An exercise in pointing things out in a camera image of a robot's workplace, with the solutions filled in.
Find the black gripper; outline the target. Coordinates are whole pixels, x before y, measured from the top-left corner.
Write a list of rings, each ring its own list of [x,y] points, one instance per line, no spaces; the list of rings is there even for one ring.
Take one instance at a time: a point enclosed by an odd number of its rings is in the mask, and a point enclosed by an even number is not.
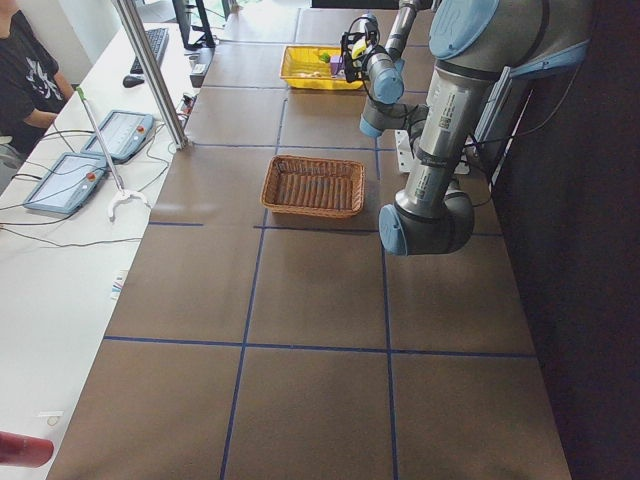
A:
[[[374,53],[374,33],[344,32],[341,38],[341,58],[346,81],[368,79],[367,63]]]

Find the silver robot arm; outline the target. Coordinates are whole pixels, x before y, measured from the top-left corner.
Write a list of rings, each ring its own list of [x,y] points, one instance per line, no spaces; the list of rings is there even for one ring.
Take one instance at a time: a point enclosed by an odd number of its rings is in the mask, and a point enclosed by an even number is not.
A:
[[[452,253],[474,229],[469,196],[453,174],[483,100],[508,69],[539,78],[584,60],[591,36],[591,1],[444,1],[429,32],[435,58],[427,102],[417,112],[406,186],[379,214],[385,250],[395,255]]]
[[[343,33],[340,47],[346,81],[360,82],[367,93],[360,117],[363,134],[377,138],[386,130],[401,130],[411,140],[421,135],[428,107],[400,101],[405,92],[402,54],[417,13],[432,5],[431,1],[401,1],[385,43],[371,13],[357,17]]]

